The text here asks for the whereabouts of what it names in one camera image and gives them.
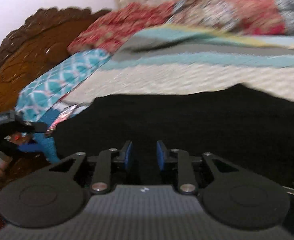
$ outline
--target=blue cloth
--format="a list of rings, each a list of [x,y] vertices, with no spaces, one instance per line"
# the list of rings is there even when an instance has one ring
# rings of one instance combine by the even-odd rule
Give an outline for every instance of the blue cloth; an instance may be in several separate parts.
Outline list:
[[[34,153],[42,152],[42,147],[37,143],[26,143],[19,145],[18,150],[26,153]]]
[[[26,121],[38,121],[63,95],[88,78],[111,58],[103,49],[78,52],[21,90],[17,112]]]
[[[39,122],[45,122],[49,127],[59,114],[59,110],[51,108],[40,118]],[[34,133],[33,139],[41,146],[42,152],[50,163],[57,163],[60,161],[57,157],[55,141],[53,138],[45,138],[44,133]]]

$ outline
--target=black fabric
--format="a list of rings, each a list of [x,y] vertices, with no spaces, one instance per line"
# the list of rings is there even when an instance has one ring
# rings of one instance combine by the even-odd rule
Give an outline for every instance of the black fabric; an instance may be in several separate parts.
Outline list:
[[[241,84],[191,95],[110,95],[58,124],[59,157],[133,141],[143,184],[160,183],[156,141],[213,152],[283,185],[294,181],[294,102]]]

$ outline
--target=silver bolt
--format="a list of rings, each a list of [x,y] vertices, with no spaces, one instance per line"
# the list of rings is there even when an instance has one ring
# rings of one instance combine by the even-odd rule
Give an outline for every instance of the silver bolt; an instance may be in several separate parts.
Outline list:
[[[193,192],[193,191],[195,191],[195,189],[196,189],[196,187],[193,184],[182,184],[180,186],[180,190],[183,192],[186,192],[186,193]]]
[[[108,185],[104,182],[97,182],[91,187],[94,191],[103,191],[108,188]]]

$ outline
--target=black bracket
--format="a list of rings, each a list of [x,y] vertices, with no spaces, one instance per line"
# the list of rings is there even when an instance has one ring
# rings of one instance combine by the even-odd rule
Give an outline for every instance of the black bracket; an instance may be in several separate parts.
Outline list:
[[[177,189],[181,194],[196,195],[198,193],[199,187],[191,161],[194,158],[191,158],[187,151],[168,150],[162,141],[157,141],[157,157],[161,170],[170,169],[173,165],[177,166]]]
[[[111,148],[99,153],[94,174],[90,183],[92,194],[105,194],[111,190],[111,163],[128,171],[131,166],[132,142],[126,141],[121,150]]]
[[[4,138],[15,132],[44,133],[47,130],[46,123],[26,122],[22,115],[10,110],[0,114],[0,151],[10,157],[18,158],[21,152],[16,144],[8,142]]]

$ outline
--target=carved wooden headboard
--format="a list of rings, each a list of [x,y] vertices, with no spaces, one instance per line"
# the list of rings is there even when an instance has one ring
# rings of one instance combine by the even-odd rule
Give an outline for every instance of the carved wooden headboard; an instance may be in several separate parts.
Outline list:
[[[110,10],[39,9],[0,46],[0,112],[13,109],[21,89],[69,57],[67,46]]]

